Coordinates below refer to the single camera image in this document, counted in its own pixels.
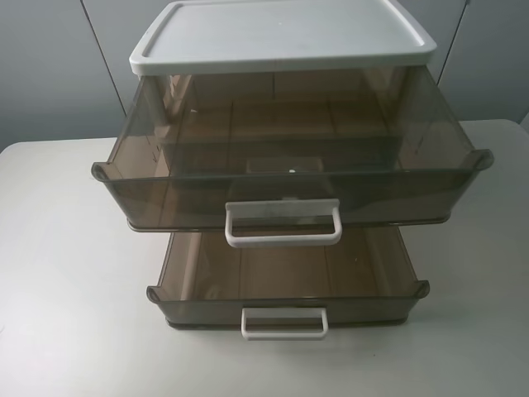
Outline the smoky transparent drawer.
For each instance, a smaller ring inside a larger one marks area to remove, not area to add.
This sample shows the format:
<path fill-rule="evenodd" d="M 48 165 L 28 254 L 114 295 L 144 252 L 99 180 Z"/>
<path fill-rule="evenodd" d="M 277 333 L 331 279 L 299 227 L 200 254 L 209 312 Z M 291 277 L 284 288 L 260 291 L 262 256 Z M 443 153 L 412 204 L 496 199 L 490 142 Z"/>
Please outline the smoky transparent drawer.
<path fill-rule="evenodd" d="M 171 175 L 249 175 L 392 170 L 394 136 L 272 136 L 179 141 L 169 147 Z"/>
<path fill-rule="evenodd" d="M 404 323 L 429 291 L 396 227 L 348 227 L 331 246 L 242 249 L 220 232 L 176 232 L 147 297 L 173 328 L 281 340 Z"/>
<path fill-rule="evenodd" d="M 143 77 L 91 171 L 132 229 L 243 247 L 444 222 L 492 164 L 427 68 L 394 66 Z"/>

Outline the white plastic drawer cabinet frame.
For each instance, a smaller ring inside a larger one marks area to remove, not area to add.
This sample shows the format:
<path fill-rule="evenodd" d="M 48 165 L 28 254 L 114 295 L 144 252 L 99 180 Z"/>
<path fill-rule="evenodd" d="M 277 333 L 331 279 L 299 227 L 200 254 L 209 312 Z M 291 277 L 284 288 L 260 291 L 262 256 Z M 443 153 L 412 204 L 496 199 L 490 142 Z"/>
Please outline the white plastic drawer cabinet frame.
<path fill-rule="evenodd" d="M 181 1 L 129 62 L 139 83 L 120 140 L 310 143 L 384 133 L 391 88 L 436 43 L 395 1 Z"/>

